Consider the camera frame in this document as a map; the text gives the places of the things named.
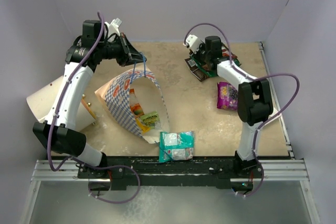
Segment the brown snack bag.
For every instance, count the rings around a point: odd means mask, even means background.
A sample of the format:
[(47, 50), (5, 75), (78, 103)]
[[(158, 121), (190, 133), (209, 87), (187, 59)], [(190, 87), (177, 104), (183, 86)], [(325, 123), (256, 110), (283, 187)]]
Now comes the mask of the brown snack bag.
[(205, 81), (206, 79), (209, 79), (209, 76), (205, 74), (201, 69), (197, 67), (196, 62), (192, 58), (186, 58), (184, 59), (186, 62), (191, 74), (200, 82)]

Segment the green chips bag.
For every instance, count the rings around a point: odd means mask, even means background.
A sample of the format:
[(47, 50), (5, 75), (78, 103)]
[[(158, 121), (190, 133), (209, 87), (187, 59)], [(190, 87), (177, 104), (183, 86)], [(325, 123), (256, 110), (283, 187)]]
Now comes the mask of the green chips bag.
[[(192, 53), (190, 52), (190, 57), (189, 58), (192, 58), (193, 60), (194, 60), (194, 58), (193, 58), (193, 56), (192, 56)], [(229, 60), (229, 57), (222, 57), (224, 60)], [(237, 66), (241, 66), (241, 63), (240, 63), (240, 61), (238, 60), (238, 57), (236, 58), (236, 59), (232, 59), (233, 60), (233, 62), (237, 65)], [(217, 76), (217, 72), (216, 72), (216, 70), (211, 70), (211, 69), (209, 69), (208, 67), (200, 67), (199, 65), (198, 65), (198, 62), (197, 61), (195, 61), (196, 62), (196, 64), (197, 64), (197, 67), (199, 68), (199, 69), (201, 69), (205, 74), (207, 74), (210, 78), (213, 78), (213, 77), (216, 77)]]

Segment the checkered paper snack bag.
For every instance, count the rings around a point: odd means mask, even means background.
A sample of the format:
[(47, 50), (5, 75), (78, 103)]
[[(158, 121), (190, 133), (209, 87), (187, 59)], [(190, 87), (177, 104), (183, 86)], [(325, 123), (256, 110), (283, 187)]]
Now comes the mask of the checkered paper snack bag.
[[(130, 89), (134, 89), (144, 114), (158, 112), (161, 121), (160, 130), (142, 133), (130, 109)], [(132, 69), (101, 86), (95, 91), (95, 95), (118, 125), (150, 144), (160, 141), (161, 132), (170, 131), (169, 116), (161, 87), (154, 73), (146, 66), (146, 62), (133, 64)]]

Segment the purple snack bag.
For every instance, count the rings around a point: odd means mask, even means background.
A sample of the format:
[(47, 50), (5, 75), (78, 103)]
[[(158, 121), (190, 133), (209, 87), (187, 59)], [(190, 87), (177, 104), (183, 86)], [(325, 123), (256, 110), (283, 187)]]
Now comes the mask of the purple snack bag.
[(233, 111), (238, 109), (238, 91), (228, 82), (217, 83), (217, 108)]

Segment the orange snack packet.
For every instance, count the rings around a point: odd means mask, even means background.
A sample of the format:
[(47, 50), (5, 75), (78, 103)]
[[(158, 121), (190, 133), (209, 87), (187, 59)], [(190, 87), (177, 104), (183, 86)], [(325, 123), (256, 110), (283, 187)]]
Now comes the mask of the orange snack packet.
[(135, 118), (144, 115), (143, 109), (135, 95), (134, 89), (130, 89), (130, 109)]

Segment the small green snack packet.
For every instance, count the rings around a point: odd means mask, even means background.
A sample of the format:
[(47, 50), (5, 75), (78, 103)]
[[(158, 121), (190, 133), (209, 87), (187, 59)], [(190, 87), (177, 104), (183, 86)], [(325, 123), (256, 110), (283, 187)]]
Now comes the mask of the small green snack packet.
[(157, 111), (153, 111), (140, 116), (141, 122), (152, 130), (161, 129), (161, 121)]

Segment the yellow snack packet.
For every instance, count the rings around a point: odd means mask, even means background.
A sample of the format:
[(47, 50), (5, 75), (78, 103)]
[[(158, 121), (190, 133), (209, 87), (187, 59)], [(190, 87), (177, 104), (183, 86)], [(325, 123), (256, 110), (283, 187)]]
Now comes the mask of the yellow snack packet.
[(150, 127), (144, 125), (138, 118), (135, 119), (137, 126), (141, 129), (142, 133), (146, 133), (151, 130)]

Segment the teal snack packet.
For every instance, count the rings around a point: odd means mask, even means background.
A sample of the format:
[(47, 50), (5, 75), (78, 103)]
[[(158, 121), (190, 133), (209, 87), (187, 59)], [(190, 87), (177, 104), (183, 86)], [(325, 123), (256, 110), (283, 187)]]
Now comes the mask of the teal snack packet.
[(187, 161), (194, 156), (193, 131), (179, 133), (160, 133), (159, 162)]

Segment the red snack packet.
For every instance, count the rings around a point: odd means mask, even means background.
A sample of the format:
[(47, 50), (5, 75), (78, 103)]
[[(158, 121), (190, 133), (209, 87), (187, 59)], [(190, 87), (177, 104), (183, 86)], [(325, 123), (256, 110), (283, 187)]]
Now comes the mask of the red snack packet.
[[(232, 59), (236, 59), (237, 56), (234, 53), (231, 53), (232, 55)], [(222, 46), (222, 56), (223, 57), (229, 57), (229, 51), (228, 48), (226, 46)]]

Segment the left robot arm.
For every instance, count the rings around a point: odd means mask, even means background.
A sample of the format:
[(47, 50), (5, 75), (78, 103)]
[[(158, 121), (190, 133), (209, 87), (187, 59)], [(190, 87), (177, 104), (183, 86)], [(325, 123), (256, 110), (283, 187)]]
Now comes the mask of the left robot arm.
[(82, 34), (68, 49), (65, 71), (55, 101), (43, 122), (36, 122), (33, 133), (47, 151), (50, 168), (55, 172), (51, 153), (67, 154), (90, 166), (96, 178), (108, 172), (107, 157), (86, 142), (86, 136), (75, 130), (76, 118), (82, 94), (92, 78), (97, 65), (103, 60), (115, 59), (124, 67), (140, 63), (144, 57), (119, 32), (122, 21), (110, 23), (86, 20)]

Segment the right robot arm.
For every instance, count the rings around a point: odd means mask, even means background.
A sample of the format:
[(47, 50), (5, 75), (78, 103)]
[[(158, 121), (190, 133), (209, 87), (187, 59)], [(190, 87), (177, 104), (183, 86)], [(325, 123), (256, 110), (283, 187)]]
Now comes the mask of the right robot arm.
[(228, 56), (223, 56), (224, 44), (218, 36), (207, 36), (204, 40), (188, 35), (185, 46), (190, 56), (206, 71), (214, 71), (238, 91), (237, 112), (243, 123), (241, 138), (235, 157), (234, 173), (246, 177), (257, 164), (258, 133), (274, 112), (269, 81), (258, 80), (243, 71), (233, 62), (230, 47)]

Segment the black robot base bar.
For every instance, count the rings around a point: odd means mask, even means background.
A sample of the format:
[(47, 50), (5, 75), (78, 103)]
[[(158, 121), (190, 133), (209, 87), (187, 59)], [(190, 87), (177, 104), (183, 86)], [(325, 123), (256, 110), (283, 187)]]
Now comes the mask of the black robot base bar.
[(109, 156), (109, 170), (77, 164), (78, 177), (103, 189), (126, 190), (129, 186), (215, 187), (252, 190), (253, 179), (262, 178), (260, 164), (241, 166), (233, 156), (197, 156), (187, 161), (160, 163), (156, 156)]

